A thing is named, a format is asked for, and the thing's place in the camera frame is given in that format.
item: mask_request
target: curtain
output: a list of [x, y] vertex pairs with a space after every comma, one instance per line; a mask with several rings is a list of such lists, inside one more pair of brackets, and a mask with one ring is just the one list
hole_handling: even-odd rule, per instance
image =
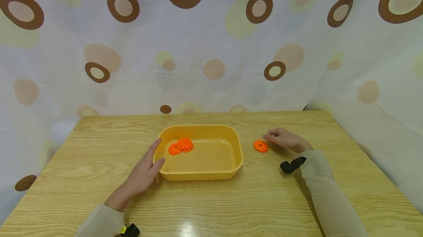
[[423, 210], [422, 0], [0, 0], [0, 9], [0, 222], [83, 117], [307, 104], [328, 111]]

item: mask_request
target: sleeve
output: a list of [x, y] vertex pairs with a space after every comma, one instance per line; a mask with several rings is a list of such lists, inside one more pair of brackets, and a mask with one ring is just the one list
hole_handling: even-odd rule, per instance
[[366, 229], [348, 198], [336, 184], [322, 151], [300, 153], [306, 161], [301, 173], [311, 192], [314, 209], [326, 237], [365, 237]]
[[98, 204], [82, 223], [75, 237], [115, 237], [123, 226], [123, 213]]

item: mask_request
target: orange plastic piece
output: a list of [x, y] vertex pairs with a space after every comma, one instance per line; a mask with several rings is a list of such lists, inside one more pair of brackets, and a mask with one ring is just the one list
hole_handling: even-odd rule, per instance
[[179, 154], [181, 152], [181, 150], [177, 147], [177, 143], [172, 143], [169, 146], [169, 153], [172, 155], [176, 155]]
[[182, 152], [189, 152], [194, 148], [194, 144], [192, 144], [192, 141], [190, 139], [181, 139], [178, 140], [176, 143], [172, 143], [169, 147], [169, 153], [172, 155], [176, 155], [178, 153]]
[[269, 146], [262, 140], [256, 140], [254, 142], [254, 148], [259, 152], [267, 152], [269, 151]]

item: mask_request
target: wood grain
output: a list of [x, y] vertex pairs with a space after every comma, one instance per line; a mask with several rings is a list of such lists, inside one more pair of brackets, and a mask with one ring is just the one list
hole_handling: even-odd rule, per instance
[[161, 130], [187, 124], [232, 126], [244, 165], [226, 181], [158, 179], [125, 211], [126, 222], [135, 223], [143, 237], [322, 236], [301, 173], [279, 172], [291, 153], [253, 148], [254, 140], [277, 126], [324, 151], [370, 236], [423, 233], [423, 216], [326, 112], [293, 111], [84, 118], [0, 228], [0, 237], [73, 236]]

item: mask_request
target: hand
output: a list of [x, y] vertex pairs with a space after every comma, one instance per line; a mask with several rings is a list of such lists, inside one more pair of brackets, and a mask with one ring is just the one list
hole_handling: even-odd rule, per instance
[[126, 181], [106, 200], [106, 206], [123, 212], [131, 198], [145, 192], [151, 184], [153, 184], [159, 170], [165, 163], [165, 159], [161, 158], [153, 165], [154, 152], [160, 142], [161, 139], [158, 139], [148, 148], [147, 152], [135, 165]]
[[306, 139], [293, 134], [284, 128], [271, 129], [267, 132], [267, 134], [263, 135], [263, 139], [276, 143], [280, 147], [288, 148], [295, 153], [313, 150], [313, 147]]

